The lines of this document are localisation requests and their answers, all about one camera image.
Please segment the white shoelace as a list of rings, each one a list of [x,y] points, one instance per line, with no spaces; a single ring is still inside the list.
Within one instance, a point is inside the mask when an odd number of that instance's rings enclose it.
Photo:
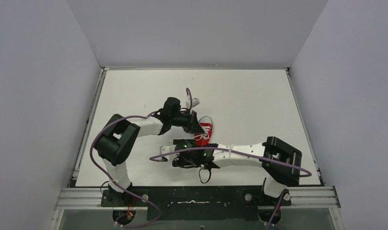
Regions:
[[[196,141],[209,141],[212,135],[212,125],[206,124],[206,126],[202,126],[204,133],[203,134],[196,134],[194,136],[194,139]]]

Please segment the red canvas sneaker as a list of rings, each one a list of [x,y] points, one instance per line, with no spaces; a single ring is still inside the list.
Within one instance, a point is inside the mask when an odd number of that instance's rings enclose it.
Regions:
[[[213,131],[213,121],[210,116],[203,116],[199,120],[199,124],[204,130],[203,134],[196,133],[194,134],[194,139],[196,141],[196,145],[200,147],[204,147],[209,144]]]

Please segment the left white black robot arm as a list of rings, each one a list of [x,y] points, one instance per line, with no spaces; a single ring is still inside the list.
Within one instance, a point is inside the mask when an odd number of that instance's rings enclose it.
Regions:
[[[175,97],[167,98],[162,108],[147,116],[114,114],[109,119],[93,140],[90,157],[93,157],[93,151],[96,150],[105,164],[105,167],[99,164],[96,167],[109,178],[106,197],[110,201],[125,205],[134,199],[126,159],[130,156],[136,139],[163,135],[171,127],[181,127],[188,134],[206,132],[197,119],[197,113],[191,109],[183,110],[180,100]]]

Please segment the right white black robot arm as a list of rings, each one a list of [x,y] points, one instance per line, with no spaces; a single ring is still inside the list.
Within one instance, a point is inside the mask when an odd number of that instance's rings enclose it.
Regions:
[[[172,166],[200,168],[211,171],[230,166],[263,168],[267,176],[262,184],[260,198],[271,205],[279,198],[283,205],[290,203],[288,187],[298,186],[302,152],[277,137],[251,145],[223,145],[211,143],[204,147],[190,140],[176,140],[162,153],[176,152]]]

